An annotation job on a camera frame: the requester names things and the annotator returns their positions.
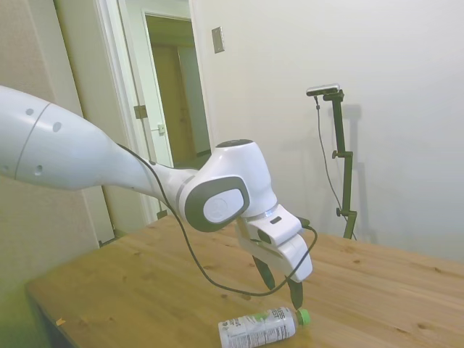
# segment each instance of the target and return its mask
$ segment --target white wall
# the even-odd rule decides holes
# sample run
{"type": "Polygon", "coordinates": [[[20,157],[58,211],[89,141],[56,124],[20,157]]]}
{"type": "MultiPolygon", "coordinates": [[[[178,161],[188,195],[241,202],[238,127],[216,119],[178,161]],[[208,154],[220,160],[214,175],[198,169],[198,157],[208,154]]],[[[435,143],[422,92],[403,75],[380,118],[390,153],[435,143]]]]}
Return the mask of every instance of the white wall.
{"type": "Polygon", "coordinates": [[[191,127],[194,134],[195,151],[198,154],[210,149],[198,61],[194,47],[179,47],[178,50],[191,127]]]}
{"type": "MultiPolygon", "coordinates": [[[[0,0],[0,52],[0,85],[78,111],[52,0],[0,0]]],[[[24,285],[97,248],[82,191],[0,178],[0,347],[49,347],[24,285]]]]}
{"type": "MultiPolygon", "coordinates": [[[[191,3],[214,144],[254,139],[280,201],[342,235],[306,88],[340,83],[362,240],[464,261],[459,0],[191,3]],[[211,30],[223,26],[225,52],[211,30]]],[[[323,138],[334,148],[330,104],[323,138]]],[[[329,160],[341,193],[342,161],[329,160]]]]}

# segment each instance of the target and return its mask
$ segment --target wood grain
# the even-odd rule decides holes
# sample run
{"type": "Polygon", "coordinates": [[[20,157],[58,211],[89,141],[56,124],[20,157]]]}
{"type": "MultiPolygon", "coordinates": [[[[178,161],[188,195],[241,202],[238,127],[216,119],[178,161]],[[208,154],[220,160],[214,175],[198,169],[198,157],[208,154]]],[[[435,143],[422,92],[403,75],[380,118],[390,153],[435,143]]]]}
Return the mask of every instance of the wood grain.
{"type": "MultiPolygon", "coordinates": [[[[188,234],[216,281],[266,290],[232,225],[188,234]]],[[[464,265],[323,234],[311,256],[303,306],[312,323],[277,347],[464,347],[464,265]]],[[[209,284],[172,217],[53,270],[28,290],[51,321],[65,320],[59,329],[82,348],[220,347],[219,321],[291,306],[287,289],[251,298],[209,284]]]]}

